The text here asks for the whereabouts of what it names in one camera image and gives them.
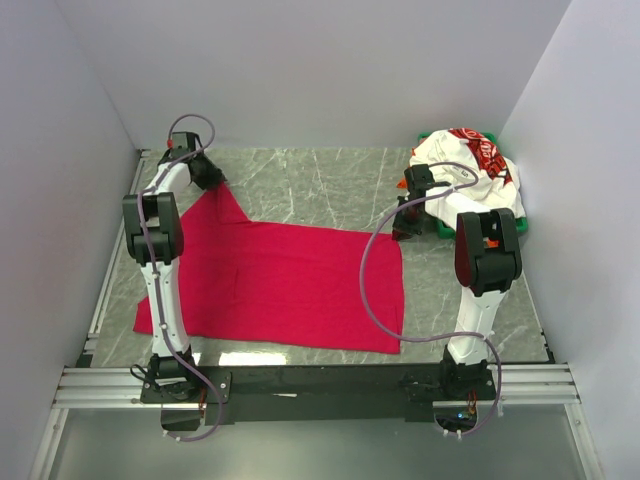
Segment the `magenta red t shirt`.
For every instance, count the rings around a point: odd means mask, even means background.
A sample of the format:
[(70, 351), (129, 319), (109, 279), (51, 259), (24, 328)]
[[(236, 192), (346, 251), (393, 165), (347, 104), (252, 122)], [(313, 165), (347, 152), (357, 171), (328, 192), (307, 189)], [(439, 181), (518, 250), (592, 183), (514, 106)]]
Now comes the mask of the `magenta red t shirt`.
[(181, 217), (179, 291), (191, 336), (397, 354), (405, 295), (402, 254), (388, 234), (359, 268), (367, 233), (250, 220), (226, 186)]

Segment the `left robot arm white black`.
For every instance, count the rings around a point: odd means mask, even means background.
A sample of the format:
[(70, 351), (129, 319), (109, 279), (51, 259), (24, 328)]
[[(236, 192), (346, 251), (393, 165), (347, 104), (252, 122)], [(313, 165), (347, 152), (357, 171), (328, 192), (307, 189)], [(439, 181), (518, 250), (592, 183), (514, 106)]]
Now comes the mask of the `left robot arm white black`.
[(195, 366), (183, 319), (179, 267), (185, 238), (176, 196), (191, 184), (213, 190), (225, 176), (205, 154), (178, 152), (180, 158), (174, 150), (165, 153), (150, 183), (123, 198), (122, 210), (127, 251), (140, 267), (150, 307), (153, 344), (144, 381), (186, 402), (211, 382)]

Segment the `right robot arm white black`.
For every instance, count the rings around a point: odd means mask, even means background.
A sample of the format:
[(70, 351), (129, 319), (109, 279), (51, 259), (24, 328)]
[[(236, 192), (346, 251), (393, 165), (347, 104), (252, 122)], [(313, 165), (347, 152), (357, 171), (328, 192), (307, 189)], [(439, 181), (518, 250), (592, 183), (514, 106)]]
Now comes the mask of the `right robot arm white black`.
[(460, 399), (491, 381), (490, 348), (498, 308), (522, 273), (517, 222), (506, 207), (489, 208), (460, 193), (412, 205), (414, 194), (398, 198), (392, 237), (404, 240), (421, 233), (426, 216), (453, 222), (454, 270), (461, 285), (455, 335), (448, 339), (440, 362), (439, 387)]

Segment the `red white printed t shirt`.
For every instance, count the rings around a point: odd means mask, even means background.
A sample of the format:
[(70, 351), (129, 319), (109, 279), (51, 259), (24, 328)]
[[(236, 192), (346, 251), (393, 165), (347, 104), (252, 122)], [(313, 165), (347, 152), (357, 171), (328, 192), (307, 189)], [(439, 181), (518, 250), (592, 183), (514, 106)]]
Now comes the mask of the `red white printed t shirt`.
[(470, 128), (452, 128), (448, 132), (466, 143), (478, 167), (491, 180), (501, 178), (504, 184), (513, 181), (505, 158), (486, 135)]

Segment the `black base beam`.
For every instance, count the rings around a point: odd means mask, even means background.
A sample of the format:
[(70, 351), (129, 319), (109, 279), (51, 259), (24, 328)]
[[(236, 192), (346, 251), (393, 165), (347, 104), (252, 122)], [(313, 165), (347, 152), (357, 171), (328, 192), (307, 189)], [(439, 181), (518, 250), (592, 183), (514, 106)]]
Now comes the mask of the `black base beam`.
[(497, 382), (464, 396), (440, 388), (440, 363), (204, 367), (216, 394), (178, 381), (144, 382), (140, 401), (169, 408), (204, 407), (208, 425), (258, 421), (402, 419), (432, 422), (438, 402), (492, 401)]

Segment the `aluminium rail frame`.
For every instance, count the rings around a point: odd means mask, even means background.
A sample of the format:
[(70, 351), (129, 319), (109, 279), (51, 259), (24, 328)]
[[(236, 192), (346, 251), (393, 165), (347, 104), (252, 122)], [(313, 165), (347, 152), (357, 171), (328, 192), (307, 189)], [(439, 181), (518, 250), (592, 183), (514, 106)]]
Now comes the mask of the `aluminium rail frame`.
[(442, 429), (465, 410), (443, 389), (440, 335), (460, 302), (454, 244), (432, 228), (400, 243), (404, 334), (397, 355), (194, 338), (223, 399), (150, 403), (130, 374), (152, 340), (133, 330), (146, 290), (118, 239), (85, 363), (63, 371), (37, 478), (599, 479), (577, 388), (552, 361), (524, 280), (501, 304), (477, 391), (481, 427)]

